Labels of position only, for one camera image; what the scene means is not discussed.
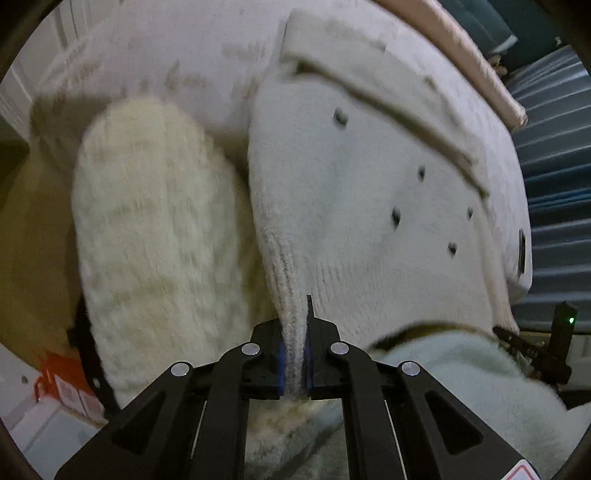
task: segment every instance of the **light blue cloth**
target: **light blue cloth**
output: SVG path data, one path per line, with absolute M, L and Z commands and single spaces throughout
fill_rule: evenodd
M 565 463 L 591 421 L 591 404 L 567 411 L 551 388 L 527 379 L 497 343 L 481 336 L 432 335 L 395 348 L 382 362 L 406 360 L 422 365 L 535 466 L 543 480 Z M 304 478 L 348 478 L 342 428 L 290 476 Z

